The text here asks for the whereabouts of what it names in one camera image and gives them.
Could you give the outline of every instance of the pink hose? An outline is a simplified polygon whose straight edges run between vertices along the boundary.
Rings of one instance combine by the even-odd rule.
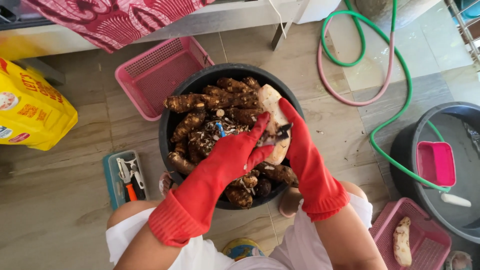
[[[331,21],[332,20],[328,21],[328,23],[325,27],[325,34],[328,30],[328,26],[330,25]],[[327,78],[325,77],[325,74],[324,74],[324,69],[322,67],[322,44],[320,43],[318,45],[318,53],[317,53],[318,73],[320,74],[320,78],[322,79],[322,82],[324,83],[325,88],[328,90],[328,92],[330,92],[330,94],[332,94],[336,99],[338,99],[338,100],[340,100],[343,103],[346,103],[348,105],[352,105],[352,106],[365,106],[365,105],[372,104],[376,100],[378,100],[385,93],[388,85],[390,84],[390,76],[392,75],[392,70],[393,70],[393,59],[394,59],[393,57],[395,55],[395,53],[394,53],[394,50],[395,50],[394,36],[395,36],[394,32],[393,31],[390,32],[390,47],[389,47],[390,48],[390,53],[389,53],[389,57],[388,57],[388,70],[387,70],[387,76],[385,78],[384,86],[382,87],[382,89],[380,89],[380,92],[378,92],[378,94],[375,97],[373,97],[372,99],[370,99],[368,101],[351,101],[351,100],[345,99],[341,95],[336,93],[333,90],[333,88],[328,84]]]

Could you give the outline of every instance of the red rubber glove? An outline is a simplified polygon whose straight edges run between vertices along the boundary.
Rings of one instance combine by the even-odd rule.
[[[219,139],[178,189],[168,192],[148,219],[161,243],[182,247],[210,229],[215,204],[227,185],[272,153],[273,146],[253,149],[269,119],[270,114],[263,113],[251,131]]]
[[[286,157],[299,179],[299,190],[303,196],[302,210],[312,222],[328,219],[347,205],[350,197],[325,167],[307,124],[295,108],[285,98],[279,101],[279,106],[288,121],[293,123],[292,140]]]

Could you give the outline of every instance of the white cable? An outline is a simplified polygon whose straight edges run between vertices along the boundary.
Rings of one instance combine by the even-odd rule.
[[[275,6],[272,3],[272,0],[268,0],[270,2],[270,5],[272,5],[272,8],[275,10],[275,12],[278,14],[278,17],[280,18],[280,27],[282,28],[283,36],[287,38],[287,34],[285,33],[285,29],[283,28],[283,23],[282,23],[282,15],[280,15],[280,12],[276,10]]]

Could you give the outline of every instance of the pink plastic scoop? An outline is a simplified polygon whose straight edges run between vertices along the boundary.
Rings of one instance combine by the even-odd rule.
[[[455,185],[455,161],[452,147],[446,142],[419,142],[417,170],[421,178],[435,185]]]

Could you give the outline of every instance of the orange handle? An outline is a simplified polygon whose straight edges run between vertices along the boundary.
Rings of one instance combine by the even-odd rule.
[[[128,190],[128,197],[130,197],[130,201],[137,201],[137,195],[135,194],[135,191],[133,190],[133,185],[128,184],[127,185],[127,190]]]

